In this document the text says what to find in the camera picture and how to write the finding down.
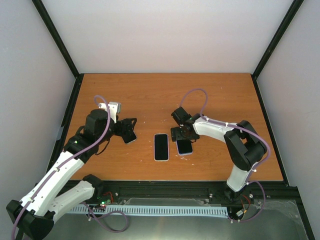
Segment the teal phone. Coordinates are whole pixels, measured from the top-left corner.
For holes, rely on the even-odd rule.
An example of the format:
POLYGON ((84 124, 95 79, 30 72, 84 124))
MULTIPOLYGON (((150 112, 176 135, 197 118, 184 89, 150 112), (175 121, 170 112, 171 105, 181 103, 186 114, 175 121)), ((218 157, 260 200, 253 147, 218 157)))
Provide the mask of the teal phone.
POLYGON ((134 142, 137 139, 137 136, 134 131, 126 132, 123 136, 122 139, 125 144, 130 144, 134 142))

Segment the dark purple phone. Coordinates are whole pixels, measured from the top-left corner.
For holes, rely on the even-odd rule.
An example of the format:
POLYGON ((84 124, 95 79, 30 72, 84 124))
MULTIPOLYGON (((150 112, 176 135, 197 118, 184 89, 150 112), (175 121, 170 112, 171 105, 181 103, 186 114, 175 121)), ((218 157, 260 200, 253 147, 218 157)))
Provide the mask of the dark purple phone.
POLYGON ((180 156, 190 155, 193 153, 192 142, 190 140, 177 140, 176 147, 180 156))

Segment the white-edged black phone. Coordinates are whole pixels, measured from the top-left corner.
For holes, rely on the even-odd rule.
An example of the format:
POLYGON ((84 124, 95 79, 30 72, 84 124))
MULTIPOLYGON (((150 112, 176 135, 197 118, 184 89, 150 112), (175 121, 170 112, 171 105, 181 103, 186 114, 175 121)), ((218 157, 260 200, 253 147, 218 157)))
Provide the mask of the white-edged black phone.
POLYGON ((169 160, 169 138, 165 133, 157 133, 153 136, 153 157, 157 162, 169 160))

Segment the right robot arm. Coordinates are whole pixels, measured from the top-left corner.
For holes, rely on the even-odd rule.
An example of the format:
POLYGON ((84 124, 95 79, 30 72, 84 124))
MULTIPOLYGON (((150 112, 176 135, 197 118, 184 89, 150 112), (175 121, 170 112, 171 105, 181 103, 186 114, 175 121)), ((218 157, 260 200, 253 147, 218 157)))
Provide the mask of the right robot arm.
POLYGON ((177 127, 170 129, 172 141, 196 142, 201 136, 226 144, 233 167, 226 181, 224 196, 235 202, 257 167, 270 157, 271 148, 255 131, 250 122, 229 123, 211 119, 202 114, 190 115, 183 107, 171 113, 177 127))

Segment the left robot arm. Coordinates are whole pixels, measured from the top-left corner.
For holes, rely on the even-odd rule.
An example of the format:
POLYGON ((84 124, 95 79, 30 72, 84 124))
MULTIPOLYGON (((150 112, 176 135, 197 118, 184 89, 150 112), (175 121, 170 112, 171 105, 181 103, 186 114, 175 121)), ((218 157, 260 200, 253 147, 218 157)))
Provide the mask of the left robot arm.
POLYGON ((8 203, 6 210, 14 227, 32 240, 42 240, 73 207, 85 201, 101 200, 103 181, 92 174, 63 194, 59 193, 93 155, 101 154, 99 146, 108 143, 112 136, 122 137, 125 144, 135 141, 136 123, 136 118, 119 120, 115 110, 92 110, 43 179, 21 200, 8 203))

